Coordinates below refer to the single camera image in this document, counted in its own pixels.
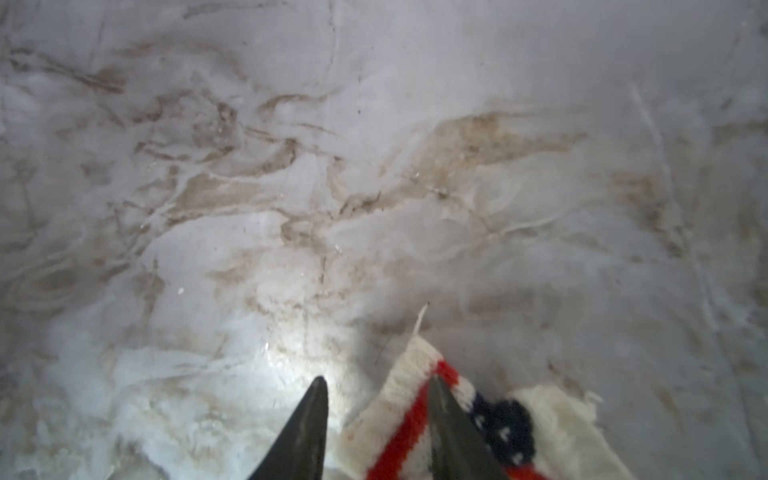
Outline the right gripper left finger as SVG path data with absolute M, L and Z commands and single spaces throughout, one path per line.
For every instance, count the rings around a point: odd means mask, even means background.
M 320 480 L 324 471 L 328 413 L 327 382 L 318 376 L 248 480 Z

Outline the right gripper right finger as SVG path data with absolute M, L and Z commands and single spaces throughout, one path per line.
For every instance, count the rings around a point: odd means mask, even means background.
M 437 375 L 428 383 L 427 418 L 435 480 L 508 478 L 447 383 Z

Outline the red white striped knit sweater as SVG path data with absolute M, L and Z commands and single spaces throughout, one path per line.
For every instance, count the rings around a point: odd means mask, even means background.
M 373 400 L 342 430 L 336 458 L 352 479 L 433 479 L 428 385 L 440 377 L 509 479 L 630 479 L 596 425 L 594 401 L 555 385 L 496 401 L 413 330 Z

